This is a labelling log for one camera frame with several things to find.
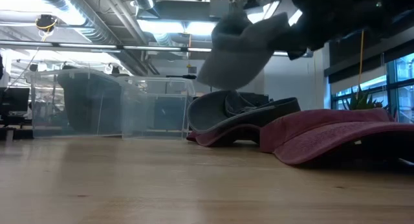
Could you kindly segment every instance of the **table surface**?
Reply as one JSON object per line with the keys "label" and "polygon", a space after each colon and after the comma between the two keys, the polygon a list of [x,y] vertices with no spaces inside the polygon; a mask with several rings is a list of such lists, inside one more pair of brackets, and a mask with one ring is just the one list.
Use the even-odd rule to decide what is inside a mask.
{"label": "table surface", "polygon": [[0,147],[0,223],[413,223],[414,177],[304,170],[257,146],[49,139]]}

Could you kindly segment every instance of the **hat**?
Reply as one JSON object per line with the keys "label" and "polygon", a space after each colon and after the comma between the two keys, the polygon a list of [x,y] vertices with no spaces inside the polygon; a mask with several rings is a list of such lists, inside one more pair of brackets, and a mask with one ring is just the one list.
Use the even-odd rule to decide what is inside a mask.
{"label": "hat", "polygon": [[188,140],[202,146],[230,144],[235,140],[259,142],[260,127],[300,111],[296,98],[255,106],[236,91],[217,91],[194,100],[188,108],[193,132]]}
{"label": "hat", "polygon": [[[414,124],[395,122],[385,109],[322,109],[289,114],[267,124],[261,129],[260,148],[289,165],[320,159],[340,148],[343,152],[343,148],[350,146],[352,150],[347,151],[347,156],[365,154],[398,159],[414,156],[413,133]],[[382,142],[377,141],[375,146],[372,142],[377,137]]]}
{"label": "hat", "polygon": [[197,133],[230,129],[239,124],[264,126],[284,115],[300,111],[296,98],[286,98],[256,107],[237,91],[216,91],[194,100],[188,107],[188,122]]}
{"label": "hat", "polygon": [[197,81],[222,90],[236,90],[249,84],[274,53],[268,47],[269,41],[289,28],[286,13],[255,24],[244,12],[223,17],[212,32],[213,49]]}

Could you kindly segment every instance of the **white wall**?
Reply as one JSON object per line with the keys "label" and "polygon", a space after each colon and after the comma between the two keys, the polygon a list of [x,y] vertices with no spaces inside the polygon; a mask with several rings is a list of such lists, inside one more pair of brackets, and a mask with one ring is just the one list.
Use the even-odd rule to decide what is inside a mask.
{"label": "white wall", "polygon": [[323,75],[329,66],[328,51],[324,48],[313,58],[294,61],[272,57],[265,66],[265,94],[274,100],[296,97],[302,110],[330,108],[329,84]]}

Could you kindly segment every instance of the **gray fabric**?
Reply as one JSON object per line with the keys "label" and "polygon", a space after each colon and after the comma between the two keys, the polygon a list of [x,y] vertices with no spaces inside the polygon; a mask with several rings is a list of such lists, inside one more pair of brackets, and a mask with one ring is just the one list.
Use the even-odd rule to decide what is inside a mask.
{"label": "gray fabric", "polygon": [[252,24],[244,12],[220,20],[212,32],[213,49],[197,81],[223,90],[236,90],[251,82],[273,51],[269,40],[289,29],[286,13]]}
{"label": "gray fabric", "polygon": [[227,117],[252,111],[257,107],[244,99],[237,91],[229,92],[224,100],[224,111]]}
{"label": "gray fabric", "polygon": [[296,98],[256,107],[236,91],[216,91],[194,100],[188,107],[188,123],[197,133],[228,129],[238,124],[264,126],[272,120],[300,111]]}

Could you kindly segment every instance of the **computer monitor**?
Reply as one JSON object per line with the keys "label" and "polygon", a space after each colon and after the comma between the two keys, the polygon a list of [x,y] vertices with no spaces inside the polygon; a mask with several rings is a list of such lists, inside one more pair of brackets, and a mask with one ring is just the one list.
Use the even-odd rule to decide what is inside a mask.
{"label": "computer monitor", "polygon": [[27,111],[29,88],[0,87],[0,115],[11,111]]}

